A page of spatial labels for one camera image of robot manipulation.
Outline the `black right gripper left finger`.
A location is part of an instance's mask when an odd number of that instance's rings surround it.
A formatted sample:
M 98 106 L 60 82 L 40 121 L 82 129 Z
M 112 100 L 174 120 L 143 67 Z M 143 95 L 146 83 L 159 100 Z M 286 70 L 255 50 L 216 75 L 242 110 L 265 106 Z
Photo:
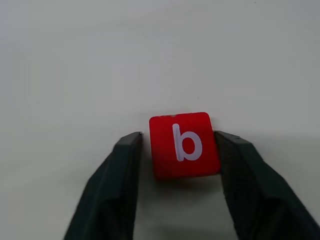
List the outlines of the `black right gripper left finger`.
M 64 239 L 133 239 L 142 147 L 141 132 L 119 139 L 87 181 Z

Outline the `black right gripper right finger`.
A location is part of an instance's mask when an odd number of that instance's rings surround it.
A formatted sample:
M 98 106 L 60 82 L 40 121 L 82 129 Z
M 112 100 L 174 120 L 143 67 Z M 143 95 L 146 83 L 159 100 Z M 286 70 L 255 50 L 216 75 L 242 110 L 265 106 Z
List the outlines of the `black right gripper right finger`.
M 320 227 L 254 145 L 214 132 L 223 194 L 240 240 L 318 240 Z

